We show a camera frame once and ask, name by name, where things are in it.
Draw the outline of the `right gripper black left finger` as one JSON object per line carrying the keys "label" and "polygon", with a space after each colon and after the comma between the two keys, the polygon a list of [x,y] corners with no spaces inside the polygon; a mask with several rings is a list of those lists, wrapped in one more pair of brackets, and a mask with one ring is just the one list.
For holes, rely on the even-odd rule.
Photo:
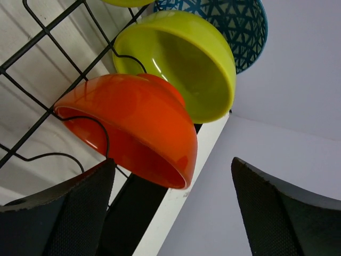
{"label": "right gripper black left finger", "polygon": [[108,158],[1,206],[1,255],[96,255],[114,178]]}

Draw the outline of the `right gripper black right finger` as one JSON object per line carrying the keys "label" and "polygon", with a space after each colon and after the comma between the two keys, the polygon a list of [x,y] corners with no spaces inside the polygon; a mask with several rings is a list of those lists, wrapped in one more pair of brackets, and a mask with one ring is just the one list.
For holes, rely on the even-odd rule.
{"label": "right gripper black right finger", "polygon": [[340,255],[340,201],[234,157],[231,174],[252,255]]}

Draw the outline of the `orange bowl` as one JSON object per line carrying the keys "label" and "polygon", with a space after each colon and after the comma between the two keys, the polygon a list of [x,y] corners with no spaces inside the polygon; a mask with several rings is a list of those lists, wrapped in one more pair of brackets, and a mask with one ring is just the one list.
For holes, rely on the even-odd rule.
{"label": "orange bowl", "polygon": [[108,74],[68,92],[54,112],[77,137],[121,167],[158,185],[186,189],[197,134],[180,93],[150,74]]}

